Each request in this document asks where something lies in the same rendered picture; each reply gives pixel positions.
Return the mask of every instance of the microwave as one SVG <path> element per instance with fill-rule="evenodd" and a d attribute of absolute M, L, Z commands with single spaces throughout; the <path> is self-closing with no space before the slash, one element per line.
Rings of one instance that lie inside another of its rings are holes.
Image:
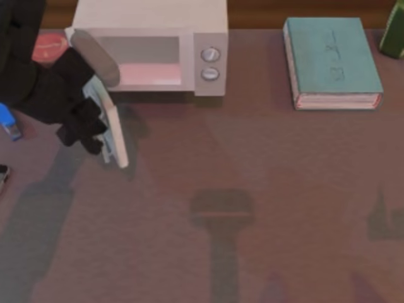
<path fill-rule="evenodd" d="M 79 0 L 76 33 L 96 72 L 110 62 L 110 78 L 98 74 L 110 92 L 225 95 L 227 0 Z"/>

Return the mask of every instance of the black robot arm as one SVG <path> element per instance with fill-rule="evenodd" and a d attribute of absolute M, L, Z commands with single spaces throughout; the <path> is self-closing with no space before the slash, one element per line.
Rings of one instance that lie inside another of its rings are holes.
<path fill-rule="evenodd" d="M 107 127 L 101 110 L 85 98 L 83 86 L 94 70 L 69 48 L 51 68 L 32 60 L 46 0 L 0 0 L 0 102 L 45 124 L 61 124 L 57 135 L 99 154 L 96 140 Z"/>

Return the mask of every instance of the table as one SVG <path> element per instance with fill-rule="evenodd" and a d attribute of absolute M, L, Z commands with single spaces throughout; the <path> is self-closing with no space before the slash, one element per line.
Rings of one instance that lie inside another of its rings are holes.
<path fill-rule="evenodd" d="M 2 303 L 404 302 L 404 64 L 376 112 L 296 112 L 282 34 L 232 30 L 224 100 L 115 94 L 131 166 L 0 134 Z"/>

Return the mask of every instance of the brown background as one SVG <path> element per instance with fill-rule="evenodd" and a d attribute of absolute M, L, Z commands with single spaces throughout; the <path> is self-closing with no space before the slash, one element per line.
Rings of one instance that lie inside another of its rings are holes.
<path fill-rule="evenodd" d="M 383 28 L 395 0 L 228 0 L 231 28 L 280 28 L 287 16 L 359 16 Z M 44 28 L 71 24 L 77 0 L 48 0 Z"/>

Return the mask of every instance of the microwave knob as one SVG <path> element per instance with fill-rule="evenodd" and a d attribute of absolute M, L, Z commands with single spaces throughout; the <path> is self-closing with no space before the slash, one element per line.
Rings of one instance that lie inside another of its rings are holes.
<path fill-rule="evenodd" d="M 202 78 L 205 81 L 215 81 L 219 78 L 220 73 L 215 68 L 205 68 L 202 70 Z"/>
<path fill-rule="evenodd" d="M 205 62 L 215 62 L 218 61 L 220 59 L 220 52 L 219 50 L 210 47 L 209 49 L 205 49 L 202 52 L 202 59 Z"/>

